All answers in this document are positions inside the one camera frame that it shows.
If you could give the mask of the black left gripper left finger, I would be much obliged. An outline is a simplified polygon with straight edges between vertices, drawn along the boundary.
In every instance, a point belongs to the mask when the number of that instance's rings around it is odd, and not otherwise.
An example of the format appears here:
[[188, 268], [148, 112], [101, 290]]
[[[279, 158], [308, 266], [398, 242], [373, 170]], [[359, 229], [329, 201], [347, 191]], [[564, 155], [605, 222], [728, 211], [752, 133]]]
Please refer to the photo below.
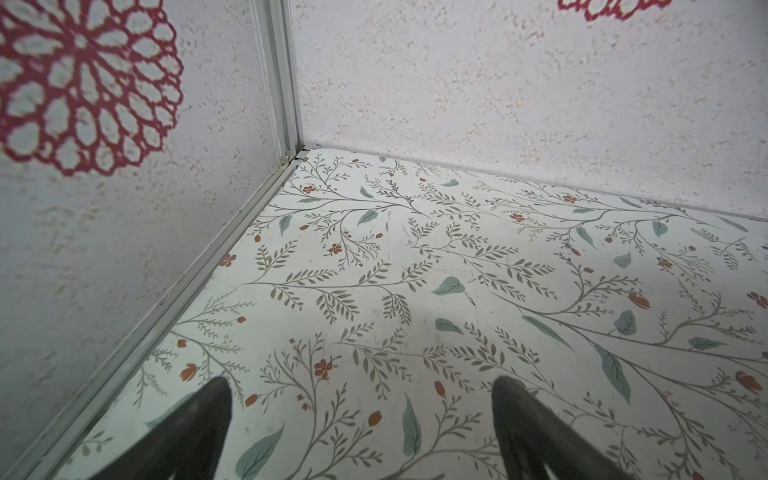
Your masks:
[[232, 392], [216, 377], [183, 401], [95, 479], [212, 479], [232, 419]]

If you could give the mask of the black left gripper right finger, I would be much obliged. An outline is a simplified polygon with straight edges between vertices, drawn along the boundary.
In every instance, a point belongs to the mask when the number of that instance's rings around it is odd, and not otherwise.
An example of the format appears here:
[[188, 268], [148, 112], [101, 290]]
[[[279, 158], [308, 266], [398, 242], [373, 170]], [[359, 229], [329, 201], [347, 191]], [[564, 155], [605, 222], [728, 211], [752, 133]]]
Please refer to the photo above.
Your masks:
[[510, 479], [627, 479], [606, 455], [541, 404], [518, 380], [492, 385], [495, 436]]

